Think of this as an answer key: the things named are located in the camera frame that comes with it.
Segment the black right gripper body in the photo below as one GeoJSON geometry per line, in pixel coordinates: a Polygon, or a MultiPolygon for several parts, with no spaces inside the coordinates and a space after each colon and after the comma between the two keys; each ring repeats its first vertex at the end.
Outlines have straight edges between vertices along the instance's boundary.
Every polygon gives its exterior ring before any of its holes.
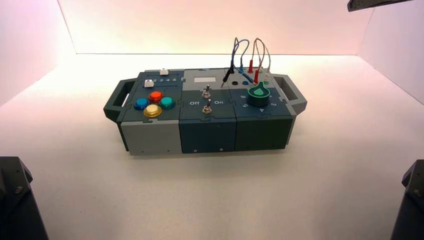
{"type": "Polygon", "coordinates": [[[348,12],[354,12],[408,1],[411,0],[349,0],[347,3],[347,10],[348,12]]]}

